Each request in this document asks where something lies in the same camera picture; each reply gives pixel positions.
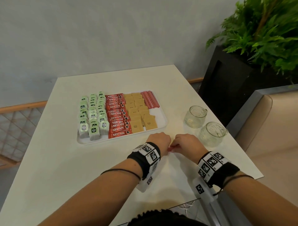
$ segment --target white tray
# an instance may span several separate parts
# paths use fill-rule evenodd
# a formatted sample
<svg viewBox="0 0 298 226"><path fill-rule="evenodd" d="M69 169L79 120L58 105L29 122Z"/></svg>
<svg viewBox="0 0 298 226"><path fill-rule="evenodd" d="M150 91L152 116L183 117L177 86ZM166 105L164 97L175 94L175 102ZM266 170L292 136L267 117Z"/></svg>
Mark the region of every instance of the white tray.
<svg viewBox="0 0 298 226"><path fill-rule="evenodd" d="M151 91L151 90L142 90L142 91L135 91L136 92L144 92L144 91ZM145 132L148 132L148 131L154 131L154 130L157 130L157 129L160 129L160 128L164 128L167 126L167 117L165 116L164 114L164 111L162 110L162 107L155 95L155 93L153 91L151 91L155 97L155 99L157 100L158 104L159 104L159 108L152 108L152 109L149 109L149 113L151 115L155 115L155 121L156 121L156 124L157 124L157 128L156 129L151 129L151 130L146 130L145 127L144 128L144 131L142 132L138 132L138 133L131 133L131 134L128 134L128 135L124 135L124 136L120 136L120 137L114 137L114 138L111 138L109 139L108 138L108 135L102 135L100 137L99 140L94 140L94 141L91 141L89 138L83 138L81 139L79 137L79 132L77 133L77 142L79 144L90 144L90 143L99 143L99 142L103 142L103 141L109 141L109 140L114 140L114 139L117 139L117 138L122 138L122 137L128 137L128 136L132 136L134 134L140 134L140 133L145 133Z"/></svg>

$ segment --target white table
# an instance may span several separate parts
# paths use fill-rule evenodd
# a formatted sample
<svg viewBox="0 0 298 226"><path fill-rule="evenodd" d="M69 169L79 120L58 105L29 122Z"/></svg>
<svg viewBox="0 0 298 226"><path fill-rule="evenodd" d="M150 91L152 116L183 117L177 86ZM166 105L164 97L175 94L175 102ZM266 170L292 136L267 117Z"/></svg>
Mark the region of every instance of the white table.
<svg viewBox="0 0 298 226"><path fill-rule="evenodd" d="M100 145L78 144L76 121L82 95L147 89L157 95L168 119L163 131L172 139L179 133L194 133L183 123L192 105L208 109L206 122L218 121L174 65L58 78L0 213L0 225L37 225L147 139L150 132ZM243 172L255 179L263 176L232 136L227 135L218 148ZM146 210L196 199L187 180L198 176L194 163L180 154L170 154L160 165L161 173L149 189L145 193L135 189L111 225L128 222Z"/></svg>

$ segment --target person's left arm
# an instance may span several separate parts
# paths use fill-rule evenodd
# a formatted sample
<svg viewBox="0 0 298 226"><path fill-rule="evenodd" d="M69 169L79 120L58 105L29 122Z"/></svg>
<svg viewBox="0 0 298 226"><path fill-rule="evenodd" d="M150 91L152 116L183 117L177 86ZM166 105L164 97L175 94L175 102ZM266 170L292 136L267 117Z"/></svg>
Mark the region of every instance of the person's left arm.
<svg viewBox="0 0 298 226"><path fill-rule="evenodd" d="M156 144L161 157L167 155L171 138L165 133L152 134L146 142ZM133 159L112 168L126 169L140 178L143 171ZM109 171L87 184L38 226L109 225L139 183L136 175L125 171Z"/></svg>

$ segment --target hand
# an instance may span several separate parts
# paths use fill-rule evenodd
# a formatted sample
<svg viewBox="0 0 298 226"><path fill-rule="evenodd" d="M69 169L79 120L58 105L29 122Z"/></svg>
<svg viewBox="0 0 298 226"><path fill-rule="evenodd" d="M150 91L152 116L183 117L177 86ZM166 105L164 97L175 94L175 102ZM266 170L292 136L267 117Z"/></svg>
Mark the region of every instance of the hand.
<svg viewBox="0 0 298 226"><path fill-rule="evenodd" d="M172 152L177 152L198 164L201 157L208 152L204 145L191 134L177 134L172 142Z"/></svg>
<svg viewBox="0 0 298 226"><path fill-rule="evenodd" d="M167 148L171 143L171 137L166 135L164 132L154 133L148 137L146 142L152 142L156 144L160 149L160 157L163 157L168 154Z"/></svg>

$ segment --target glass mug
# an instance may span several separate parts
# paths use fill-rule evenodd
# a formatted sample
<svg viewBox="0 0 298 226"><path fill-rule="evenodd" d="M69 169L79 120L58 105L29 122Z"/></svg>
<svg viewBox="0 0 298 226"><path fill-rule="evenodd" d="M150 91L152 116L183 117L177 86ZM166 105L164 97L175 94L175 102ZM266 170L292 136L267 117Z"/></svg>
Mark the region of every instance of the glass mug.
<svg viewBox="0 0 298 226"><path fill-rule="evenodd" d="M198 139L204 146L214 148L218 146L229 131L219 123L208 122L199 132Z"/></svg>
<svg viewBox="0 0 298 226"><path fill-rule="evenodd" d="M191 128L200 128L205 122L207 112L207 109L200 106L191 106L184 117L184 121Z"/></svg>

